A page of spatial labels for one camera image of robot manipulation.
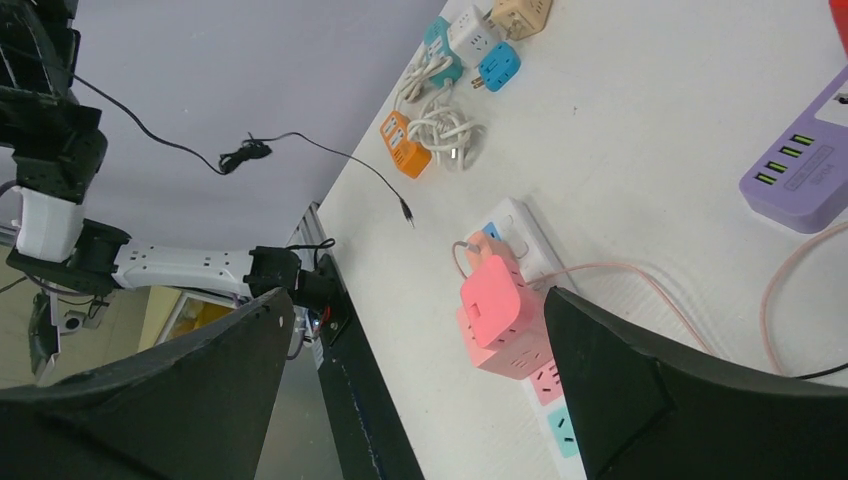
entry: white cube socket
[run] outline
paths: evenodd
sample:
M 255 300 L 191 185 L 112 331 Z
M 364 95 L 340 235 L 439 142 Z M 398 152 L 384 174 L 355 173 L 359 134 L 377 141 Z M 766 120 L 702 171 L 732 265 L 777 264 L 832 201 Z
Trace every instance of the white cube socket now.
M 480 9 L 471 5 L 448 29 L 451 50 L 468 68 L 477 68 L 500 42 L 497 30 L 483 20 Z

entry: coiled white cable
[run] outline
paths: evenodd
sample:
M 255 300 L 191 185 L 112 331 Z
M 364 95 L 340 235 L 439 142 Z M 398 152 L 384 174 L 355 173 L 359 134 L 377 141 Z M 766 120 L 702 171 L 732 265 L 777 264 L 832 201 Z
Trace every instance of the coiled white cable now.
M 398 86 L 395 96 L 395 110 L 400 110 L 402 102 L 415 103 L 430 78 L 444 72 L 451 65 L 453 65 L 453 57 L 450 55 L 432 57 L 427 60 L 422 45 L 413 57 L 412 63 L 406 67 L 406 72 Z
M 471 149 L 472 130 L 480 124 L 468 119 L 458 107 L 442 102 L 452 84 L 445 82 L 421 108 L 418 120 L 409 122 L 409 140 L 433 152 L 436 163 L 449 171 L 463 171 Z

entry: orange power socket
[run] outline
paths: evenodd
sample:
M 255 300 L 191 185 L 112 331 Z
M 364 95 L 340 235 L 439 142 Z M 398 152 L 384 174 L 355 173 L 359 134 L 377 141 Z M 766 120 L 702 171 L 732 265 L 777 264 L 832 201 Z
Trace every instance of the orange power socket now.
M 432 154 L 420 143 L 410 142 L 406 138 L 408 128 L 409 119 L 395 110 L 380 127 L 380 134 L 398 170 L 409 177 L 418 178 L 430 163 Z

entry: purple power strip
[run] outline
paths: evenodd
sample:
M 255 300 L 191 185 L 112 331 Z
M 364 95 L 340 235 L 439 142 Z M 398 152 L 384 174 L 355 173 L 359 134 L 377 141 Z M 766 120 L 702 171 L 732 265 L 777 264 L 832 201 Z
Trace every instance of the purple power strip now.
M 739 182 L 751 208 L 801 233 L 848 207 L 848 67 Z

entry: power strip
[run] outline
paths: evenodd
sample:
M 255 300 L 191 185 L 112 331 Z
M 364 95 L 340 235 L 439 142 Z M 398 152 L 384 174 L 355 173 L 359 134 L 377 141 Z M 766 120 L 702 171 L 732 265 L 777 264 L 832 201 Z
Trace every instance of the power strip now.
M 465 238 L 470 239 L 475 232 L 482 230 L 492 238 L 506 243 L 515 254 L 524 280 L 529 282 L 563 269 L 562 262 L 524 203 L 507 197 L 477 225 L 478 228 Z M 554 285 L 575 291 L 574 283 L 568 275 L 540 282 L 533 288 L 537 291 L 547 291 Z
M 848 67 L 742 177 L 755 212 L 801 233 L 848 207 Z
M 526 281 L 563 268 L 530 209 L 518 200 L 509 197 L 504 199 L 476 227 L 466 239 L 482 230 L 492 238 L 506 243 L 515 254 L 520 273 Z M 540 295 L 544 295 L 554 284 L 576 291 L 567 275 L 561 275 L 556 281 L 538 285 L 536 289 Z M 521 383 L 561 477 L 569 480 L 585 479 L 583 460 L 574 438 L 562 386 L 557 383 L 557 378 L 556 364 L 552 361 Z

